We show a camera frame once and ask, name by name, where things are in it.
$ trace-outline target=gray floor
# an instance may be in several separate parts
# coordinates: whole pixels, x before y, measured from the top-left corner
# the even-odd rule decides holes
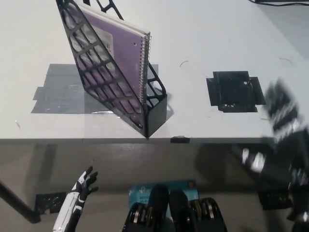
[[[76,232],[118,232],[136,183],[195,178],[201,197],[220,206],[229,232],[288,232],[289,211],[263,212],[256,185],[222,145],[2,145],[0,180],[33,207],[37,193],[68,191],[89,165],[99,191],[89,196]],[[0,200],[0,231],[51,231],[57,215],[30,224]]]

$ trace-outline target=black magazine holder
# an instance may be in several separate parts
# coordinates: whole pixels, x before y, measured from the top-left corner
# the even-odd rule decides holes
[[[166,121],[166,116],[167,116],[167,94],[166,90],[160,81],[157,73],[153,69],[152,65],[149,63],[149,69],[153,75],[148,75],[147,78],[147,99],[146,99],[146,109],[145,107],[142,106],[142,103],[140,102],[139,98],[136,96],[134,93],[132,87],[128,83],[126,77],[123,75],[121,72],[120,68],[118,67],[117,63],[115,60],[112,58],[110,55],[108,49],[105,47],[99,36],[96,34],[86,17],[84,16],[83,12],[81,9],[78,7],[78,5],[74,2],[74,0],[56,0],[57,6],[61,15],[61,19],[63,22],[63,26],[65,28],[65,32],[67,34],[67,38],[69,40],[71,50],[74,56],[74,60],[83,84],[83,87],[85,91],[90,94],[93,98],[98,100],[100,103],[105,105],[108,109],[113,111],[116,115],[121,117],[126,123],[128,123],[130,126],[132,126],[134,129],[136,129],[139,133],[141,133],[143,136],[148,138],[151,136],[160,126],[162,126],[165,121]],[[89,0],[84,0],[84,3],[90,5]],[[118,9],[116,8],[113,0],[109,0],[109,4],[105,7],[103,7],[99,0],[97,0],[98,5],[100,6],[101,10],[103,12],[107,12],[109,9],[114,9],[115,12],[117,13],[118,17],[123,20],[122,16],[120,15]],[[78,15],[81,18],[80,22],[76,22],[75,19],[70,15],[68,11],[68,6],[69,4],[72,4],[78,12]],[[74,27],[69,28],[69,26],[66,23],[66,18],[65,14],[67,14],[71,20],[74,22]],[[93,36],[96,38],[95,42],[90,43],[88,40],[88,45],[80,45],[82,48],[80,51],[76,51],[73,46],[72,42],[70,40],[71,37],[74,37],[76,41],[75,32],[79,30],[80,33],[84,35],[86,38],[84,32],[81,30],[83,26],[86,26]],[[103,49],[103,51],[106,52],[108,55],[108,58],[103,58],[101,57],[94,47],[100,46],[100,48]],[[92,58],[88,55],[88,51],[92,49],[92,52],[96,54],[96,56],[99,58],[99,64],[95,64],[92,60]],[[91,68],[86,68],[85,70],[82,70],[77,62],[77,59],[79,61],[83,62],[83,60],[80,58],[81,55],[86,55],[87,58],[91,61],[92,67]],[[107,64],[112,64],[115,67],[115,70],[117,71],[117,78],[113,76],[113,74],[109,71],[109,69],[106,67]],[[107,71],[109,76],[112,78],[111,81],[106,81],[106,78],[104,78],[104,75],[102,74],[101,71],[99,71],[100,68],[104,68],[104,70]],[[90,84],[90,86],[85,85],[85,81],[87,81],[87,75],[91,75],[93,79],[95,77],[93,76],[94,72],[99,73],[101,78],[104,80],[103,84],[100,84],[97,82],[95,85]],[[121,86],[126,87],[126,91],[129,91],[129,94],[125,94],[120,87],[119,83],[121,83]],[[123,93],[122,96],[117,96],[117,94],[113,91],[111,86],[117,85],[120,91]],[[109,94],[106,93],[106,89],[110,93],[113,93],[113,97],[110,97]],[[98,94],[97,91],[100,91],[100,93],[104,93],[106,98],[103,98]],[[130,105],[131,109],[127,110],[123,106],[123,102],[126,102],[126,105]],[[139,104],[139,110],[136,109],[136,107],[133,107],[132,102],[138,102]]]

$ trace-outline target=table leg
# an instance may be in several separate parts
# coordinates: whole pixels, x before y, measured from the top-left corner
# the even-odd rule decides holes
[[[31,210],[19,197],[0,181],[0,198],[4,199],[13,209],[30,223],[40,222],[40,215]]]

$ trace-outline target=motion blurred robot hand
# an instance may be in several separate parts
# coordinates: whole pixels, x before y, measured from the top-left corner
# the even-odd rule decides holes
[[[53,232],[74,232],[88,195],[98,190],[90,185],[97,180],[98,172],[91,174],[89,167],[77,180],[71,192],[66,196],[55,222]]]

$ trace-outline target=printed label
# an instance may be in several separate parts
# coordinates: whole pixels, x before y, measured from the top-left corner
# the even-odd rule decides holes
[[[72,21],[72,19],[70,17],[66,17],[67,20],[67,24],[69,28],[73,28],[75,26],[74,22]],[[107,48],[108,52],[110,53],[110,55],[112,56],[112,58],[114,58],[114,48],[113,48],[113,37],[112,34],[97,28],[95,26],[92,26],[92,28],[94,29],[94,31],[96,32],[96,34],[99,36],[99,38],[101,39],[101,41],[103,42],[104,46]],[[88,41],[92,44],[93,42],[97,41],[97,39],[95,38],[94,34],[91,32],[90,28],[87,27],[86,25],[83,25],[81,27],[81,30],[77,30],[74,33],[74,36],[71,37],[71,42],[72,42],[72,46],[73,48],[79,52],[81,51],[81,46],[88,46]],[[102,48],[101,46],[96,46],[95,51],[97,52],[97,54],[100,56],[100,58],[104,61],[107,60],[109,58],[108,53],[104,51],[104,48]],[[99,63],[100,59],[99,57],[96,55],[96,53],[93,51],[93,49],[89,50],[87,52],[87,54],[90,56],[90,58],[95,62],[95,63]],[[86,54],[81,55],[81,58],[87,62],[90,63],[89,58],[87,57]],[[115,67],[111,64],[108,63],[106,65],[106,67],[111,71],[111,72],[115,72]]]

